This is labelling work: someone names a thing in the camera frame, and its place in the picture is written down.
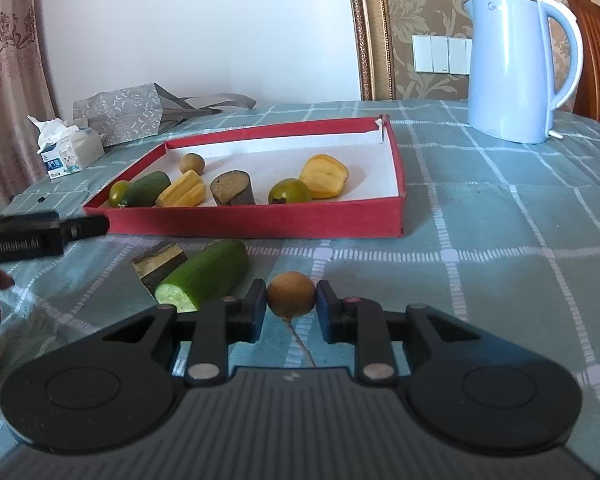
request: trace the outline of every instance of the white wall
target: white wall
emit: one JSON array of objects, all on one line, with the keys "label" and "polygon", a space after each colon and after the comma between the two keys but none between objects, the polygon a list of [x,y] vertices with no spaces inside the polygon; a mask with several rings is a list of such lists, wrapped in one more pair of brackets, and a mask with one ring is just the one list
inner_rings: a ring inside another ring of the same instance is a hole
[{"label": "white wall", "polygon": [[37,0],[47,76],[74,100],[157,82],[258,104],[360,99],[349,0]]}]

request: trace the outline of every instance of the plaid tablecloth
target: plaid tablecloth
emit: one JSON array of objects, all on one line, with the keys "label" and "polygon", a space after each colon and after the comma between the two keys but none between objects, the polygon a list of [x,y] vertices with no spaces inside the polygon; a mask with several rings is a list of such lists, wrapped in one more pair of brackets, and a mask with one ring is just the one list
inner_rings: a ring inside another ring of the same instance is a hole
[{"label": "plaid tablecloth", "polygon": [[[116,147],[80,173],[31,186],[6,213],[80,214],[82,203],[168,137],[382,113],[392,119],[408,181],[404,238],[247,240],[252,265],[238,293],[252,278],[300,270],[330,280],[338,295],[373,298],[387,310],[428,303],[556,360],[584,392],[569,445],[600,468],[600,126],[593,121],[558,113],[564,140],[527,146],[467,126],[463,102],[275,105]],[[178,241],[188,252],[209,243]],[[0,385],[26,360],[151,306],[129,260],[157,242],[109,235],[73,244],[63,258],[4,266],[16,286],[0,294]],[[315,313],[298,319],[296,330],[318,365],[352,364],[351,346],[322,341]],[[302,353],[268,313],[260,341],[233,346],[230,361],[297,367]],[[0,458],[14,445],[0,416]]]}]

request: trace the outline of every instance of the green cucumber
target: green cucumber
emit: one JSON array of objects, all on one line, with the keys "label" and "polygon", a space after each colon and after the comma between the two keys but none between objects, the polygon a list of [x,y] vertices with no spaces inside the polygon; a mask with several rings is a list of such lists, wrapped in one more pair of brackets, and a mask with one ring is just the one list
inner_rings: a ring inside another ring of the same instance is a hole
[{"label": "green cucumber", "polygon": [[119,207],[153,207],[155,200],[171,185],[163,171],[154,171],[129,184]]},{"label": "green cucumber", "polygon": [[158,303],[193,312],[206,300],[222,298],[247,272],[247,249],[239,240],[222,240],[181,264],[155,289]]}]

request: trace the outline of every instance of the gold picture frame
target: gold picture frame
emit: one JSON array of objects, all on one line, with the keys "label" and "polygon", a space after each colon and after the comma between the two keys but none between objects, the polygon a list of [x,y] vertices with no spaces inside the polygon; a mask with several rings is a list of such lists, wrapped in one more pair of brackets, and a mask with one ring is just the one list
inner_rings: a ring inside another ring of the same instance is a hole
[{"label": "gold picture frame", "polygon": [[387,0],[351,0],[363,101],[396,98]]}]

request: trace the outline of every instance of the round brown fruit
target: round brown fruit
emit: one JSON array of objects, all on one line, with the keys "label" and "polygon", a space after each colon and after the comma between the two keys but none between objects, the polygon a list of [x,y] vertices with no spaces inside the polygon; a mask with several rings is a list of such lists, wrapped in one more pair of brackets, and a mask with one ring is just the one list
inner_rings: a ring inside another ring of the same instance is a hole
[{"label": "round brown fruit", "polygon": [[109,189],[109,204],[112,207],[118,207],[122,201],[122,197],[125,195],[126,190],[129,189],[131,183],[128,180],[119,180],[111,189]]},{"label": "round brown fruit", "polygon": [[269,191],[270,204],[291,204],[310,202],[311,191],[302,180],[286,178],[281,180]]},{"label": "round brown fruit", "polygon": [[201,175],[205,171],[205,159],[199,156],[197,153],[187,153],[180,159],[180,173],[185,174],[189,170],[195,171]]},{"label": "round brown fruit", "polygon": [[282,319],[304,316],[315,304],[314,283],[302,272],[283,272],[269,283],[267,303],[271,311]]}]

